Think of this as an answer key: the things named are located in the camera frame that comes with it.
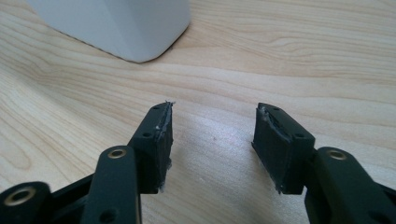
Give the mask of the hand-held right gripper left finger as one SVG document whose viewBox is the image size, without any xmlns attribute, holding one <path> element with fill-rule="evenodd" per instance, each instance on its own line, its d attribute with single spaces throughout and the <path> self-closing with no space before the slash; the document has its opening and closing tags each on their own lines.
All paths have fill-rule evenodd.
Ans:
<svg viewBox="0 0 396 224">
<path fill-rule="evenodd" d="M 143 194 L 156 194 L 171 166 L 172 106 L 171 102 L 154 105 L 128 143 L 137 157 L 138 188 Z"/>
</svg>

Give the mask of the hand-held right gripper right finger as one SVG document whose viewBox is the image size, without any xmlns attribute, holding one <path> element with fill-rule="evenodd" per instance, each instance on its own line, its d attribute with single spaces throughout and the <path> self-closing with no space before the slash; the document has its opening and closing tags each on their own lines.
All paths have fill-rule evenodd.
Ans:
<svg viewBox="0 0 396 224">
<path fill-rule="evenodd" d="M 283 109 L 258 103 L 252 146 L 278 192 L 303 192 L 304 163 L 314 144 L 315 137 Z"/>
</svg>

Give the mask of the white plastic container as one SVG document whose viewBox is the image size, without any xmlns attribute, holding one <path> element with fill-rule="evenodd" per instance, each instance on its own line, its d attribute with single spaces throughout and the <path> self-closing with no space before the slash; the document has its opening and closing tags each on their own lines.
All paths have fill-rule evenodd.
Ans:
<svg viewBox="0 0 396 224">
<path fill-rule="evenodd" d="M 26 0 L 51 28 L 143 63 L 161 56 L 191 21 L 189 0 Z"/>
</svg>

